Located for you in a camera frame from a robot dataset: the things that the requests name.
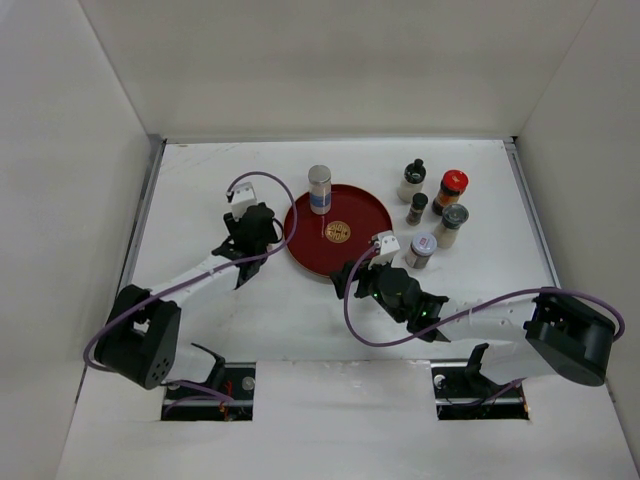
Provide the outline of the blue label silver lid jar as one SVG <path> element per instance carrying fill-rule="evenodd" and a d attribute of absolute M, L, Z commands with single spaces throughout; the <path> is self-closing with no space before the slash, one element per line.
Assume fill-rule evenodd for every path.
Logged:
<path fill-rule="evenodd" d="M 314 165 L 308 172 L 309 205 L 314 214 L 325 215 L 331 209 L 331 171 L 325 165 Z"/>

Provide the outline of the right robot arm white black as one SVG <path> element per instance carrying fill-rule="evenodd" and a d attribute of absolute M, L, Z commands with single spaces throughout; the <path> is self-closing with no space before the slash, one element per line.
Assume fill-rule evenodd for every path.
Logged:
<path fill-rule="evenodd" d="M 489 394 L 516 379 L 557 374 L 573 383 L 603 385 L 619 327 L 578 293 L 542 287 L 502 295 L 475 306 L 422 290 L 402 268 L 349 261 L 329 276 L 337 297 L 372 298 L 408 339 L 427 343 L 474 340 L 464 370 L 473 394 Z"/>

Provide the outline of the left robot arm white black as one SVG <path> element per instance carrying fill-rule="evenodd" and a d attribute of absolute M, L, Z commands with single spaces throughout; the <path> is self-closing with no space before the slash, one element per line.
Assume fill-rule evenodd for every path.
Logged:
<path fill-rule="evenodd" d="M 229 236 L 203 262 L 173 280 L 145 289 L 124 287 L 109 319 L 89 350 L 99 367 L 151 390 L 189 382 L 197 394 L 214 398 L 224 387 L 221 360 L 210 350 L 181 338 L 181 323 L 252 279 L 279 242 L 274 212 L 261 202 L 236 219 L 224 215 Z"/>

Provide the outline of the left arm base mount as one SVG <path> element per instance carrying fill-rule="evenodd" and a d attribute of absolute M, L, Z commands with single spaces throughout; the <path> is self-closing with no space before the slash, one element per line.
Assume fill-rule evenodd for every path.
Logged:
<path fill-rule="evenodd" d="M 257 367 L 255 363 L 228 363 L 212 350 L 191 343 L 177 357 L 179 373 L 195 367 L 194 379 L 167 383 L 161 407 L 162 421 L 245 422 L 253 419 Z"/>

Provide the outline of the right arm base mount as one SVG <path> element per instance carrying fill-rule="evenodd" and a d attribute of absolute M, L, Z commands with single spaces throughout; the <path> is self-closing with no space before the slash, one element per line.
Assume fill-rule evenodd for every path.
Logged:
<path fill-rule="evenodd" d="M 489 345 L 477 345 L 467 361 L 431 364 L 436 415 L 441 421 L 528 420 L 521 381 L 499 385 L 480 374 Z"/>

